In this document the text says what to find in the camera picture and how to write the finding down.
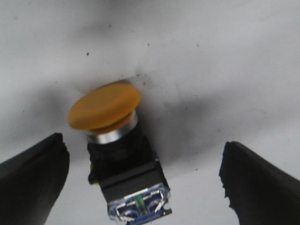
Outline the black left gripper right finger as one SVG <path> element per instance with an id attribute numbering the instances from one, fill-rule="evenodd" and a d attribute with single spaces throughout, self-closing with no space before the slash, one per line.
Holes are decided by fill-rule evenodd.
<path id="1" fill-rule="evenodd" d="M 300 223 L 300 181 L 243 144 L 225 144 L 219 176 L 239 224 Z"/>

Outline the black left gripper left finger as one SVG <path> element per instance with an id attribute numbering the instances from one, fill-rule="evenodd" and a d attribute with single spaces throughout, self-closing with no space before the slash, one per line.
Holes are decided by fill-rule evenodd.
<path id="1" fill-rule="evenodd" d="M 70 154 L 61 133 L 0 164 L 0 223 L 43 225 L 66 182 Z"/>

